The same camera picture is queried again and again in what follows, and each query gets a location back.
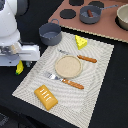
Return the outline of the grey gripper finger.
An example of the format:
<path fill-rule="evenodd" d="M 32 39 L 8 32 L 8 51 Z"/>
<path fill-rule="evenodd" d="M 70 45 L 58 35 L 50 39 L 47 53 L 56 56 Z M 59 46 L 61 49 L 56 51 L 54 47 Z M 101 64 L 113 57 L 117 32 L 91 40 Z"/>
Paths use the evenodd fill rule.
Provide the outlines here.
<path fill-rule="evenodd" d="M 31 67 L 31 61 L 26 61 L 26 66 Z"/>

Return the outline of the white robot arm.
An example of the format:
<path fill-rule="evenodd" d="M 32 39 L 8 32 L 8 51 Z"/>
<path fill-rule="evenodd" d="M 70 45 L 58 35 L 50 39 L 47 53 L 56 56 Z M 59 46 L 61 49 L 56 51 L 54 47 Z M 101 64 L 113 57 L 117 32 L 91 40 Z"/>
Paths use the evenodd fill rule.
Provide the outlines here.
<path fill-rule="evenodd" d="M 37 61 L 39 46 L 21 41 L 16 16 L 28 9 L 28 0 L 0 0 L 0 66 L 16 66 L 19 61 Z"/>

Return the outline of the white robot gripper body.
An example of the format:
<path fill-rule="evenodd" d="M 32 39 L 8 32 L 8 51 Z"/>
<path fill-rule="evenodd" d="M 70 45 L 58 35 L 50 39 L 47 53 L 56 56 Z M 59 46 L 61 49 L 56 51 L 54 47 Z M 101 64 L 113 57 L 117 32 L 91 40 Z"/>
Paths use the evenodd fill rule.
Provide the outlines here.
<path fill-rule="evenodd" d="M 37 61 L 40 58 L 38 45 L 0 46 L 0 66 L 16 66 L 19 61 Z"/>

